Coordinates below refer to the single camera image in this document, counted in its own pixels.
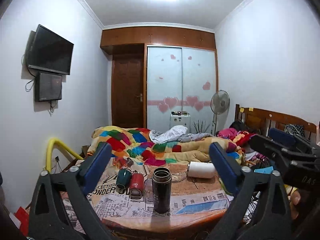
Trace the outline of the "black thermos bottle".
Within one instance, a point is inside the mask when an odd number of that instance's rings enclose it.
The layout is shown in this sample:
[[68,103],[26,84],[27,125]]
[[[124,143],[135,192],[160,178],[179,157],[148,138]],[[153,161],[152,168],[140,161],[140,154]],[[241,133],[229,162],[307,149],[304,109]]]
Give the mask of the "black thermos bottle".
[[170,170],[158,167],[152,174],[153,208],[157,213],[166,213],[170,210],[171,181]]

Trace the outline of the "white thermos cup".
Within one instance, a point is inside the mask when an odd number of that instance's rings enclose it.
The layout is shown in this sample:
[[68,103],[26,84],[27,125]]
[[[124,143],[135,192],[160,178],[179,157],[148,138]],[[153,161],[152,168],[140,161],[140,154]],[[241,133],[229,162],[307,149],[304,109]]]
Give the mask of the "white thermos cup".
[[215,176],[215,167],[213,163],[191,161],[188,164],[187,176],[192,178],[211,179]]

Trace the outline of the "dark green cup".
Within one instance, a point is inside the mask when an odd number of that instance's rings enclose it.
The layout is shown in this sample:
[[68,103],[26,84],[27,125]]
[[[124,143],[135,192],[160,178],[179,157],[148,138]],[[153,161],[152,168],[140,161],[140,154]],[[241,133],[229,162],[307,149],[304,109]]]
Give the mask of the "dark green cup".
[[128,168],[122,168],[119,170],[116,179],[116,191],[118,193],[125,193],[129,188],[132,177],[132,171]]

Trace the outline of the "red cup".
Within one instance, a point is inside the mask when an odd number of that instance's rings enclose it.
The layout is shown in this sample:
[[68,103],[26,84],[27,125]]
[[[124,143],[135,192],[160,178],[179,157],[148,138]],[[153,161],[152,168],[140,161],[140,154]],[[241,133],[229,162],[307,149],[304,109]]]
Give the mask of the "red cup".
[[144,191],[144,176],[140,172],[134,172],[131,177],[129,193],[131,198],[140,199]]

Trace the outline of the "clear glass cup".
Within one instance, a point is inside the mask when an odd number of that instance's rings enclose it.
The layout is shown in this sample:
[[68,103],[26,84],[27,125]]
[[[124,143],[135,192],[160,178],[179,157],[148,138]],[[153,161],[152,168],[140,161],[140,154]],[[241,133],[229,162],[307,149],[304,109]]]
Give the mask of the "clear glass cup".
[[144,181],[144,201],[146,204],[153,203],[153,187],[151,178],[148,178]]

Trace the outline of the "wooden headboard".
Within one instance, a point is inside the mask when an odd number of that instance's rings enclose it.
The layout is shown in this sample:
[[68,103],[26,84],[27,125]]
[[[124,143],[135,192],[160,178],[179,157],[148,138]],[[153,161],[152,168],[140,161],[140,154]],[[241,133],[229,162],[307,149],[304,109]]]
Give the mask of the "wooden headboard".
[[242,121],[248,128],[259,131],[264,136],[268,136],[271,128],[283,131],[288,124],[302,125],[306,139],[316,141],[316,125],[289,114],[236,104],[234,120]]

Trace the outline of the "standing electric fan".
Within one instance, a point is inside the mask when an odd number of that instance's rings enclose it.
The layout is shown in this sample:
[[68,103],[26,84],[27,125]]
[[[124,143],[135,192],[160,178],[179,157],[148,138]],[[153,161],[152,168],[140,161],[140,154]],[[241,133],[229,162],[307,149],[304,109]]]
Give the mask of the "standing electric fan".
[[230,98],[229,94],[225,90],[217,91],[211,99],[210,108],[213,112],[212,129],[211,134],[215,135],[217,127],[217,117],[220,114],[225,113],[229,109]]

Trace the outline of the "white grey crumpled cloth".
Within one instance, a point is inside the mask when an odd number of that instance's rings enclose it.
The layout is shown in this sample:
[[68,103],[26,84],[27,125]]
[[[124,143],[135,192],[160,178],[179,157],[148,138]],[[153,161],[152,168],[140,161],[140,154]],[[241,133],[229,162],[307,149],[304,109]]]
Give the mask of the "white grey crumpled cloth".
[[151,130],[149,138],[156,144],[163,144],[166,142],[191,142],[200,141],[203,138],[213,137],[210,133],[187,133],[188,129],[182,125],[176,125],[168,131],[162,133]]

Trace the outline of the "white small cabinet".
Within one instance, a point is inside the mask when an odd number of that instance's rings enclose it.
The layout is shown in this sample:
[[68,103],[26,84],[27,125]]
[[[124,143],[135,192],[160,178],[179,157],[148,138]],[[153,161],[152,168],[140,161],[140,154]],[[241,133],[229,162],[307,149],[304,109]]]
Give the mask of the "white small cabinet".
[[170,115],[170,128],[173,128],[174,126],[177,126],[177,125],[181,125],[181,126],[184,126],[188,129],[188,131],[190,131],[190,127],[191,127],[191,117],[190,117],[190,114],[185,112],[185,111],[177,111],[177,112],[174,112],[172,111],[171,112],[171,115]]

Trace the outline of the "colourful patchwork quilt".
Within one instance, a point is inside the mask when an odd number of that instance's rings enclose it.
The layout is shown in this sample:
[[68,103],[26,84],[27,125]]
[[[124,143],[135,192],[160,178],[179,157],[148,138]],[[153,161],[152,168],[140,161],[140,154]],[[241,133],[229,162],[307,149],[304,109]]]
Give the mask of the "colourful patchwork quilt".
[[210,161],[210,145],[217,142],[237,163],[244,162],[244,152],[229,139],[204,137],[196,141],[170,141],[158,144],[151,141],[149,133],[146,128],[99,127],[92,134],[92,143],[87,154],[94,155],[98,151],[98,145],[106,142],[111,145],[112,154],[116,157],[132,158],[146,165],[187,164],[191,161],[205,163]]

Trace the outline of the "white sliding wardrobe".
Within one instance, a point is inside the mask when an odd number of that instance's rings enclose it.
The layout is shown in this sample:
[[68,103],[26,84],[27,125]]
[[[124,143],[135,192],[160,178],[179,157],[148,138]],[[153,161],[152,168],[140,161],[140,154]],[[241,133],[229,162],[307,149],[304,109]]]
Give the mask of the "white sliding wardrobe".
[[216,92],[216,55],[202,49],[148,47],[147,128],[170,129],[171,112],[190,114],[189,133],[209,133]]

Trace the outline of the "small black monitor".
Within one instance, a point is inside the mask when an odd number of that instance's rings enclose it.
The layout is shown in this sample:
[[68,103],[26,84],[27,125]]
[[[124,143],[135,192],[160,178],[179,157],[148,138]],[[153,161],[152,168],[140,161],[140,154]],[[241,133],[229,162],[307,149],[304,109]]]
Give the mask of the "small black monitor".
[[35,78],[35,102],[62,99],[62,76],[39,72]]

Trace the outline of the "brown wooden door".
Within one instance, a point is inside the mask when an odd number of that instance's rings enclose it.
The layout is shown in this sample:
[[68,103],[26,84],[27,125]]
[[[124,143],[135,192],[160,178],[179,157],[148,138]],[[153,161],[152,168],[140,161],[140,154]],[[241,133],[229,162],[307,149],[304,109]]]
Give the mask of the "brown wooden door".
[[143,55],[114,55],[111,103],[114,126],[143,127]]

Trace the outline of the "yellow bed rail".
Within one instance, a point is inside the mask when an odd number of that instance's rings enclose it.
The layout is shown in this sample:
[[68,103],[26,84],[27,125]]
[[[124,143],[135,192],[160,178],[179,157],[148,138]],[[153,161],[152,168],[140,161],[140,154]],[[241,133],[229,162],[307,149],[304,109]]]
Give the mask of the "yellow bed rail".
[[46,148],[44,169],[50,173],[63,171],[69,165],[84,158],[58,138],[50,138]]

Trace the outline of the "wall mounted television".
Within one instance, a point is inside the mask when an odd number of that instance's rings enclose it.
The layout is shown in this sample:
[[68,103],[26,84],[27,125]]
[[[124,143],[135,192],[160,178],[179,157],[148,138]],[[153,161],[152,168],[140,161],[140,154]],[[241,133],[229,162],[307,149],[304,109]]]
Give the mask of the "wall mounted television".
[[73,48],[72,42],[39,24],[26,52],[27,67],[69,75]]

